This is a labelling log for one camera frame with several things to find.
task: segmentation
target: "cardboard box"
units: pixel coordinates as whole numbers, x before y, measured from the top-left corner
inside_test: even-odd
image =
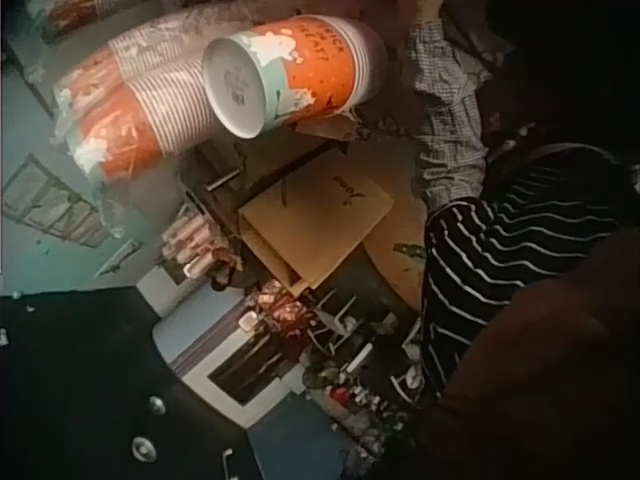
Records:
[[[392,204],[384,190],[334,148],[243,206],[240,234],[297,296],[317,288]]]

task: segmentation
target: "paper cup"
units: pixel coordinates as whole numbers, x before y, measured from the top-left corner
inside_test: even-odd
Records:
[[[331,115],[377,93],[384,43],[353,20],[299,16],[211,42],[204,55],[207,97],[241,138]]]

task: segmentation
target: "floor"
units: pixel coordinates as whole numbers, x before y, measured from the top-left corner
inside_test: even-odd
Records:
[[[337,480],[349,441],[310,400],[289,395],[249,429],[265,480]]]

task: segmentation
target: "sleeve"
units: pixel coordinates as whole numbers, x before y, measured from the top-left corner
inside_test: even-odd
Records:
[[[445,39],[442,22],[414,25],[407,55],[416,70],[414,87],[424,118],[415,133],[414,187],[431,215],[456,199],[479,197],[487,148],[480,140],[474,83]]]

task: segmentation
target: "teal wall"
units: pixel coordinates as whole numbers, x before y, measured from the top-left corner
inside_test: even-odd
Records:
[[[34,154],[54,175],[90,200],[89,183],[73,160],[49,142],[52,121],[11,66],[2,71],[2,183]],[[135,284],[153,265],[154,252],[133,261],[133,270],[94,279],[94,274],[130,238],[155,242],[156,233],[138,212],[124,239],[109,238],[98,248],[65,242],[2,218],[2,294],[40,293]]]

